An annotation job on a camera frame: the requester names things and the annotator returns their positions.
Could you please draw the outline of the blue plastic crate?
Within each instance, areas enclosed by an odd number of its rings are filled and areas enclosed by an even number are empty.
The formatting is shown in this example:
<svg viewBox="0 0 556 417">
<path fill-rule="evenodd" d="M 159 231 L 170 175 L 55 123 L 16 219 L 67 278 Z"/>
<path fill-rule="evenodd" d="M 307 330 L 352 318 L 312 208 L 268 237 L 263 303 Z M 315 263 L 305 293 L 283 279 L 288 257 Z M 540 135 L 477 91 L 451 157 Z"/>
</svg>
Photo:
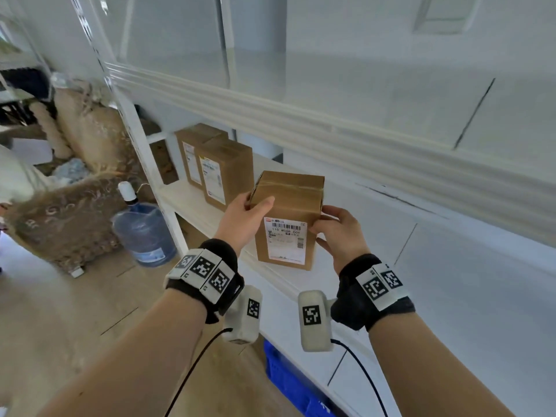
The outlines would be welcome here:
<svg viewBox="0 0 556 417">
<path fill-rule="evenodd" d="M 349 417 L 267 339 L 266 374 L 303 417 Z"/>
</svg>

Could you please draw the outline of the beige rolled mat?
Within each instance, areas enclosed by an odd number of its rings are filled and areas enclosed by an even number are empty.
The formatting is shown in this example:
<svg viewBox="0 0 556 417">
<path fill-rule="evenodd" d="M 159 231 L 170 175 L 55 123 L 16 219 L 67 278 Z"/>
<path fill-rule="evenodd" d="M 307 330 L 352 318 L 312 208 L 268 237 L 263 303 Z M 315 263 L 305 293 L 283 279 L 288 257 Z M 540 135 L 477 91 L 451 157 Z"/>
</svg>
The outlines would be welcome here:
<svg viewBox="0 0 556 417">
<path fill-rule="evenodd" d="M 57 122 L 50 115 L 47 106 L 42 102 L 35 101 L 29 105 L 29 109 L 45 133 L 46 140 L 52 148 L 54 157 L 60 160 L 71 159 L 73 151 L 60 132 Z"/>
</svg>

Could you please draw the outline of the blue water jug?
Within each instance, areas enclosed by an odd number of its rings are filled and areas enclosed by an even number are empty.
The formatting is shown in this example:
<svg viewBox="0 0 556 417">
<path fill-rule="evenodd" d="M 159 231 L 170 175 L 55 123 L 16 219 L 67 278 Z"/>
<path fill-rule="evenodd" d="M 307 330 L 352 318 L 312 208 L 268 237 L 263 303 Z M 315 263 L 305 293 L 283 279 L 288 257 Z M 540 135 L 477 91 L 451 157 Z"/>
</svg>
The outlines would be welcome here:
<svg viewBox="0 0 556 417">
<path fill-rule="evenodd" d="M 136 202 L 111 218 L 121 245 L 143 267 L 159 267 L 173 259 L 177 248 L 160 208 Z"/>
</svg>

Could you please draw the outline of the person's right hand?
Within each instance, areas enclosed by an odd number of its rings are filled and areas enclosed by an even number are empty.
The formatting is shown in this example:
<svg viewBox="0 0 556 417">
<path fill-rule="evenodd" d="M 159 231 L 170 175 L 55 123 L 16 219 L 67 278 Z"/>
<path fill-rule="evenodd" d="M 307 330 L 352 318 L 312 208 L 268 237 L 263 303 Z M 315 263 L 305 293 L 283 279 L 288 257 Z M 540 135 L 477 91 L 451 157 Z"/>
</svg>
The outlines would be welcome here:
<svg viewBox="0 0 556 417">
<path fill-rule="evenodd" d="M 349 211 L 323 205 L 317 221 L 332 221 L 332 234 L 319 233 L 316 242 L 332 256 L 337 275 L 354 259 L 371 253 L 358 220 Z"/>
</svg>

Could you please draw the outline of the person's left hand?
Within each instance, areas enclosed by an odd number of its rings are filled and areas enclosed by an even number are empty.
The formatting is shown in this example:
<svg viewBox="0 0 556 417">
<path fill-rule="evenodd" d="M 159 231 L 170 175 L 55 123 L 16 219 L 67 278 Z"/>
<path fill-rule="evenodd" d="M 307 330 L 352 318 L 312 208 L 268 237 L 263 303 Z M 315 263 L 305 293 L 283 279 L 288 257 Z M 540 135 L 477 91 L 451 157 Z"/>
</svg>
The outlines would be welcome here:
<svg viewBox="0 0 556 417">
<path fill-rule="evenodd" d="M 226 242 L 237 257 L 240 257 L 242 249 L 254 238 L 263 220 L 248 217 L 249 199 L 249 192 L 241 193 L 227 206 L 213 237 Z"/>
</svg>

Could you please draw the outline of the person's right forearm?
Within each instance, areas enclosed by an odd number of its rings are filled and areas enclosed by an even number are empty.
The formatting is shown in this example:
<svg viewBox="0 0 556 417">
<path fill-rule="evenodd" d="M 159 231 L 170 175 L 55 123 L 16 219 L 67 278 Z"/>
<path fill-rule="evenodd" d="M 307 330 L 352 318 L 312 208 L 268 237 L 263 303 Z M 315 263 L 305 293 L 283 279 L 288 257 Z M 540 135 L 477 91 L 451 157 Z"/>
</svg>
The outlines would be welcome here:
<svg viewBox="0 0 556 417">
<path fill-rule="evenodd" d="M 418 314 L 386 316 L 368 334 L 402 417 L 515 417 Z"/>
</svg>

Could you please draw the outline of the cardboard box with white label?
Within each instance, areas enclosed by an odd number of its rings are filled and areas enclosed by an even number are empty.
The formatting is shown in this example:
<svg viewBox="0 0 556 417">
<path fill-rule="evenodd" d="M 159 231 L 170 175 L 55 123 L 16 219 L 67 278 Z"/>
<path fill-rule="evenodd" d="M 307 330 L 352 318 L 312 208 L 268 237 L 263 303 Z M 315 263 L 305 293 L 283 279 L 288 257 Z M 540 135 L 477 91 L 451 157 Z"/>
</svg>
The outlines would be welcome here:
<svg viewBox="0 0 556 417">
<path fill-rule="evenodd" d="M 184 162 L 184 169 L 188 182 L 198 189 L 203 189 L 201 167 L 198 164 L 196 153 L 199 146 L 212 139 L 229 139 L 228 133 L 222 129 L 198 123 L 174 132 L 178 148 Z"/>
<path fill-rule="evenodd" d="M 265 170 L 251 193 L 253 208 L 274 197 L 255 235 L 257 259 L 268 264 L 310 271 L 316 235 L 309 231 L 320 219 L 325 177 Z"/>
<path fill-rule="evenodd" d="M 196 148 L 205 201 L 225 211 L 254 187 L 253 149 L 234 140 L 213 138 Z"/>
</svg>

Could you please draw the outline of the white cloth bundle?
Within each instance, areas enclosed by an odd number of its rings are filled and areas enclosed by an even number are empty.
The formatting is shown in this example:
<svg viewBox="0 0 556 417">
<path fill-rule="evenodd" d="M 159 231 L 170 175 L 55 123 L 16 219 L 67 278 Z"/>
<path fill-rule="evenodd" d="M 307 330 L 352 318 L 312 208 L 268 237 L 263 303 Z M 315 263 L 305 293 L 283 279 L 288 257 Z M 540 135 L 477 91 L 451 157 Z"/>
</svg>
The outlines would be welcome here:
<svg viewBox="0 0 556 417">
<path fill-rule="evenodd" d="M 26 202 L 52 188 L 48 177 L 0 145 L 0 204 Z"/>
</svg>

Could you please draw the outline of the white metal shelf rack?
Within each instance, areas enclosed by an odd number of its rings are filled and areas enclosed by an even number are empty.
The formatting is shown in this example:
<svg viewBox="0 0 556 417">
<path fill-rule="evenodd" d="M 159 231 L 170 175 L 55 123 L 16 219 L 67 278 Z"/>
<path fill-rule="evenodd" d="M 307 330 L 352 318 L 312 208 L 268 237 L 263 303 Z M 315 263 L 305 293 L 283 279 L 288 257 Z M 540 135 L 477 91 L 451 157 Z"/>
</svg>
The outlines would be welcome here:
<svg viewBox="0 0 556 417">
<path fill-rule="evenodd" d="M 556 417 L 556 0 L 71 0 L 145 153 L 203 118 L 326 176 L 436 335 Z"/>
</svg>

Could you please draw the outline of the person's left forearm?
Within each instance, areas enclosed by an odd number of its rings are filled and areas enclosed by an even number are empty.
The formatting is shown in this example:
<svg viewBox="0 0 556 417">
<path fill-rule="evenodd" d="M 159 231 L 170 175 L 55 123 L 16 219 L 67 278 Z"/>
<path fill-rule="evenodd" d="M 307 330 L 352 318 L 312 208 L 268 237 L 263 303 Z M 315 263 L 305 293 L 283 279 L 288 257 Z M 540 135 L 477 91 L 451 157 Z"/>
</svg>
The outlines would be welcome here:
<svg viewBox="0 0 556 417">
<path fill-rule="evenodd" d="M 168 289 L 143 320 L 37 417 L 162 417 L 201 337 L 204 304 Z"/>
</svg>

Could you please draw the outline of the white water pump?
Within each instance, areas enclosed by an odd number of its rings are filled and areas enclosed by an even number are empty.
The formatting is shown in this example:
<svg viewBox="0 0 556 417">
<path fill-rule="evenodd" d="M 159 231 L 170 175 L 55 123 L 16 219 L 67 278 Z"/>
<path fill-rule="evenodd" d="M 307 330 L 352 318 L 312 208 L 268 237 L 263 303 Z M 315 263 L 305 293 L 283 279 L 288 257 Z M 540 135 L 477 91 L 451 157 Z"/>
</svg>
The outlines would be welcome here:
<svg viewBox="0 0 556 417">
<path fill-rule="evenodd" d="M 154 203 L 140 200 L 137 197 L 137 192 L 129 181 L 119 182 L 117 188 L 131 212 L 149 213 L 156 209 Z"/>
</svg>

